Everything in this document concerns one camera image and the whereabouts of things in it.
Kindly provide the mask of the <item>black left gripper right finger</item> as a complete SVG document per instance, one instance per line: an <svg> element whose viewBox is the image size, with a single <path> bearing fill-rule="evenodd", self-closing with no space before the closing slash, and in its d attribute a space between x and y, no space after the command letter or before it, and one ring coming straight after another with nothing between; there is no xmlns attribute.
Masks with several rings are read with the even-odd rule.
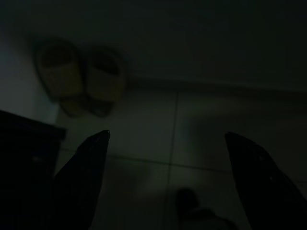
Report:
<svg viewBox="0 0 307 230"><path fill-rule="evenodd" d="M305 230L307 201L297 186L256 142L228 132L236 189L253 230Z"/></svg>

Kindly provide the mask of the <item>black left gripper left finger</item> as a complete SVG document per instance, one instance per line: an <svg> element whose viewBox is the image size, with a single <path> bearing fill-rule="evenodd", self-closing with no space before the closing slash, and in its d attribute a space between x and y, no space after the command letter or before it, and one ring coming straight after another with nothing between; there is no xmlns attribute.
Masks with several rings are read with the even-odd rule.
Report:
<svg viewBox="0 0 307 230"><path fill-rule="evenodd" d="M54 177L53 229L88 230L102 186L110 132L88 137Z"/></svg>

